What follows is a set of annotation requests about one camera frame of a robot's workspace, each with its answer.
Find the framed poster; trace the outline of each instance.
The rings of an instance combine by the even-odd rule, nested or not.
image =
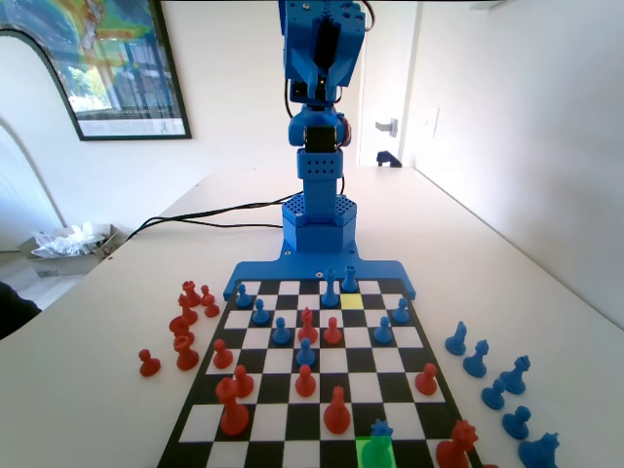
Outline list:
[[[1,36],[39,54],[80,139],[191,138],[159,1],[0,0]]]

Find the white table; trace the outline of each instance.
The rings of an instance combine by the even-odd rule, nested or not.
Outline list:
[[[271,201],[299,187],[294,171],[214,174],[165,215]],[[346,187],[358,203],[362,258],[399,259],[416,287],[420,321],[459,410],[477,427],[482,461],[522,467],[500,424],[522,404],[531,440],[560,432],[560,467],[622,466],[624,333],[417,172],[358,170]],[[219,221],[279,224],[280,209]],[[222,307],[235,264],[276,258],[281,245],[278,229],[151,228],[0,341],[0,466],[154,467],[195,375],[177,369],[168,329],[181,283],[209,284]],[[485,379],[444,349],[459,320],[470,350],[489,343]],[[205,317],[194,326],[200,355],[215,327]],[[149,379],[138,373],[143,347],[163,363]],[[503,411],[488,409],[482,388],[524,354],[526,393],[505,393]]]

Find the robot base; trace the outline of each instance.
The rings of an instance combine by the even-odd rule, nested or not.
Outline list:
[[[398,278],[403,280],[409,297],[414,300],[416,291],[401,262],[397,260],[362,260],[358,248],[352,241],[343,251],[331,253],[297,252],[284,241],[282,252],[273,261],[242,261],[227,283],[223,297],[228,300],[236,293],[236,284],[241,280],[316,280],[324,278],[332,266],[336,278],[344,277],[347,265],[356,268],[356,279]]]

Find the green square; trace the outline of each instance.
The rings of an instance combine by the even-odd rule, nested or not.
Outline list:
[[[376,436],[376,437],[387,437],[390,439],[390,436]],[[370,437],[356,437],[355,438],[355,448],[358,453],[358,468],[365,468],[364,462],[362,461],[362,450],[367,442],[370,440]],[[390,451],[390,465],[387,468],[397,468],[397,462],[394,459],[394,451],[392,450],[392,442],[390,443],[390,447],[388,448]]]

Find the white wall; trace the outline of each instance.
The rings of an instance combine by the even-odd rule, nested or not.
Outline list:
[[[620,0],[426,3],[410,111],[441,109],[417,168],[620,327],[622,18]]]
[[[190,140],[81,142],[36,54],[17,39],[0,38],[0,63],[10,64],[0,72],[0,120],[18,136],[66,223],[94,220],[133,230],[211,171],[286,165],[296,177],[277,2],[165,2],[163,8]],[[358,66],[337,107],[354,136],[359,84]],[[355,166],[356,147],[353,141],[345,148],[347,170]],[[227,174],[232,190],[245,190],[235,171]]]

